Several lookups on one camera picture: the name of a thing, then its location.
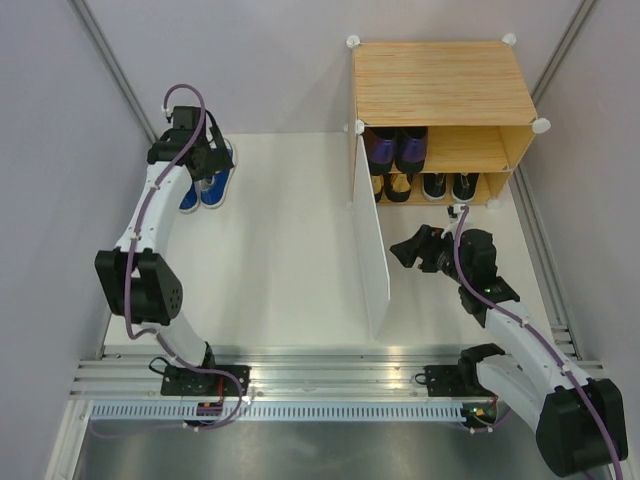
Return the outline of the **blue canvas sneaker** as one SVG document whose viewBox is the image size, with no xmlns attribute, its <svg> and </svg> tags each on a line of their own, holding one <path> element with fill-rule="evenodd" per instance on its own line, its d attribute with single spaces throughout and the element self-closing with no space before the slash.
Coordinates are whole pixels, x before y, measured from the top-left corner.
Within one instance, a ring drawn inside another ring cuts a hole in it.
<svg viewBox="0 0 640 480">
<path fill-rule="evenodd" d="M 199 207 L 199 204 L 200 197 L 198 187 L 196 183 L 192 183 L 179 205 L 179 211 L 183 214 L 192 213 Z"/>
<path fill-rule="evenodd" d="M 206 208 L 216 209 L 224 203 L 235 168 L 233 165 L 202 181 L 200 200 Z"/>
</svg>

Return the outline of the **white cabinet door panel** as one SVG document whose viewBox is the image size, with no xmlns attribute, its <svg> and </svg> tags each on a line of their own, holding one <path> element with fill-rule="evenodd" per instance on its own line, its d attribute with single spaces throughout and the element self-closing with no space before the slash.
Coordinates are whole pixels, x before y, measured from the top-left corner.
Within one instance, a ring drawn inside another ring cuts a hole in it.
<svg viewBox="0 0 640 480">
<path fill-rule="evenodd" d="M 356 140 L 352 212 L 371 336 L 378 338 L 390 305 L 390 276 L 364 140 Z"/>
</svg>

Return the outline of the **gold loafer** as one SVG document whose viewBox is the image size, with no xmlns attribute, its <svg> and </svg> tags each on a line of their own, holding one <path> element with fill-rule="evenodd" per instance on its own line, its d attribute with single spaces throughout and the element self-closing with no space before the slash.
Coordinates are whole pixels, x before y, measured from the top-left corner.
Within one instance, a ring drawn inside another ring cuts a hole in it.
<svg viewBox="0 0 640 480">
<path fill-rule="evenodd" d="M 372 175 L 370 177 L 372 191 L 374 194 L 374 200 L 376 203 L 379 203 L 383 198 L 384 189 L 385 189 L 385 176 L 384 175 Z"/>
<path fill-rule="evenodd" d="M 385 195 L 393 203 L 406 202 L 411 195 L 413 176 L 406 173 L 388 174 L 385 178 Z"/>
</svg>

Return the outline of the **black white sneaker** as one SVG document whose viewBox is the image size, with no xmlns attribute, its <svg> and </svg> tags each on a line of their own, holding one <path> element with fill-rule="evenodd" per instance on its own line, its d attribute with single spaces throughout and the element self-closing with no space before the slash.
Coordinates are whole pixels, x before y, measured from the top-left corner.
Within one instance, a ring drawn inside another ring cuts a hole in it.
<svg viewBox="0 0 640 480">
<path fill-rule="evenodd" d="M 474 199 L 479 178 L 479 173 L 456 173 L 454 175 L 451 195 L 456 203 L 469 203 Z"/>
<path fill-rule="evenodd" d="M 447 192 L 446 173 L 424 173 L 422 175 L 422 194 L 428 201 L 440 201 Z"/>
</svg>

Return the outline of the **purple pointed loafer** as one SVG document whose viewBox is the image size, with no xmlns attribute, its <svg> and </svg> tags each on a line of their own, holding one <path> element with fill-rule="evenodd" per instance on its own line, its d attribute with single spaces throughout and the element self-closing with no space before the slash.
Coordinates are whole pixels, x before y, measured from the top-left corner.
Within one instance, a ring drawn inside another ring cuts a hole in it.
<svg viewBox="0 0 640 480">
<path fill-rule="evenodd" d="M 397 152 L 397 131 L 393 127 L 366 128 L 364 145 L 371 175 L 390 172 Z"/>
<path fill-rule="evenodd" d="M 427 127 L 403 127 L 399 130 L 396 168 L 405 174 L 420 173 L 428 150 Z"/>
</svg>

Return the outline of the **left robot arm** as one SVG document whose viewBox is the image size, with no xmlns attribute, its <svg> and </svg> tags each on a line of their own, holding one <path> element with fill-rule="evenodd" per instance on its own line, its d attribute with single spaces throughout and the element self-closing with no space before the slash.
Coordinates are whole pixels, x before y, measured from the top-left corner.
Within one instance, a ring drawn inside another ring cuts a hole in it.
<svg viewBox="0 0 640 480">
<path fill-rule="evenodd" d="M 184 384 L 207 395 L 219 380 L 215 356 L 183 312 L 183 286 L 165 255 L 178 214 L 223 204 L 236 161 L 209 110 L 177 106 L 168 120 L 170 128 L 148 151 L 143 190 L 128 226 L 112 249 L 97 253 L 94 265 L 127 336 L 154 337 L 186 367 Z"/>
</svg>

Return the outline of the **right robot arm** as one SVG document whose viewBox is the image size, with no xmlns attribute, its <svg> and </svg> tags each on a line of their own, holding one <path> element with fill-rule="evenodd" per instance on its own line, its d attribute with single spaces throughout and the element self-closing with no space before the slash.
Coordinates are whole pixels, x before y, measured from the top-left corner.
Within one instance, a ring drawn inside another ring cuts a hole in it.
<svg viewBox="0 0 640 480">
<path fill-rule="evenodd" d="M 464 310 L 495 337 L 461 352 L 456 381 L 463 392 L 502 400 L 530 427 L 556 476 L 605 465 L 622 474 L 628 440 L 619 388 L 593 378 L 533 326 L 520 296 L 498 274 L 491 233 L 423 225 L 390 251 L 405 268 L 454 280 Z"/>
</svg>

